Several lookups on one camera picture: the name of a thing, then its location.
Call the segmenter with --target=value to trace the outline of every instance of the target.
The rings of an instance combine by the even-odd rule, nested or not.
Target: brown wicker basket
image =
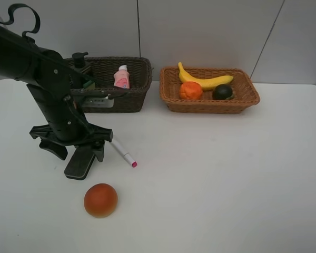
[[[231,82],[234,98],[232,100],[213,100],[212,91],[205,91],[200,100],[183,100],[179,97],[182,82],[178,67],[165,67],[160,74],[160,97],[173,112],[187,113],[240,113],[260,102],[260,97],[248,75],[239,69],[205,69],[186,67],[192,76],[209,79],[222,75],[234,77]]]
[[[116,98],[112,108],[87,108],[84,112],[89,113],[125,113],[139,112],[142,109],[143,102],[152,81],[152,68],[148,59],[139,57],[86,57],[85,60],[91,63],[94,78],[98,80],[114,83],[114,73],[118,71],[121,65],[127,65],[130,73],[130,89],[126,89],[127,95]],[[67,59],[69,65],[73,64],[72,59]],[[96,97],[100,91],[113,91],[110,87],[97,86],[95,90],[77,90],[72,89],[72,94],[82,95],[84,93],[90,96],[96,92]]]

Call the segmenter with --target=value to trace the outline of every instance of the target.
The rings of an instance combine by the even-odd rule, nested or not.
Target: pink bottle
[[[127,66],[126,65],[120,66],[118,71],[114,74],[114,78],[115,78],[114,86],[124,88],[124,89],[130,89],[129,76],[130,74],[127,71]]]

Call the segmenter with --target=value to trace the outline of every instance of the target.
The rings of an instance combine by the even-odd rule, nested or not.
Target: round bun
[[[109,216],[116,208],[117,192],[106,183],[92,186],[84,196],[84,208],[91,216],[103,218]]]

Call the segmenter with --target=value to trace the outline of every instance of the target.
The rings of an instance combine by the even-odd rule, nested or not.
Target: avocado
[[[227,84],[218,85],[213,91],[214,100],[230,100],[233,98],[233,90]]]

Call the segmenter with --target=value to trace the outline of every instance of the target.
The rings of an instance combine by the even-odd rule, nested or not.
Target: white bottle cap
[[[127,66],[126,65],[122,65],[118,68],[118,70],[126,70],[127,71]]]

